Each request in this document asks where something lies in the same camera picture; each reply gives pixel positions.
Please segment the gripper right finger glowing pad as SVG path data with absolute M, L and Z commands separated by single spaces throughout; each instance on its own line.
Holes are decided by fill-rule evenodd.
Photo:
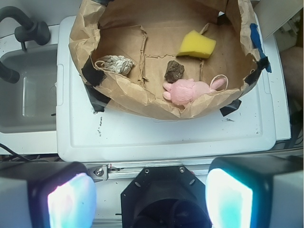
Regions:
M 205 197 L 216 228 L 302 228 L 304 159 L 217 157 L 209 167 Z

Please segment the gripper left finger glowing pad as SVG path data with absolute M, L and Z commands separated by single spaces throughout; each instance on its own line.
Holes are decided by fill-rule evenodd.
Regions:
M 89 228 L 96 186 L 80 162 L 2 162 L 2 228 Z

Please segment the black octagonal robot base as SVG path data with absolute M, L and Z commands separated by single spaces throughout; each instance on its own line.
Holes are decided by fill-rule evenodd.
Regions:
M 205 184 L 184 166 L 145 167 L 121 193 L 124 228 L 210 228 Z

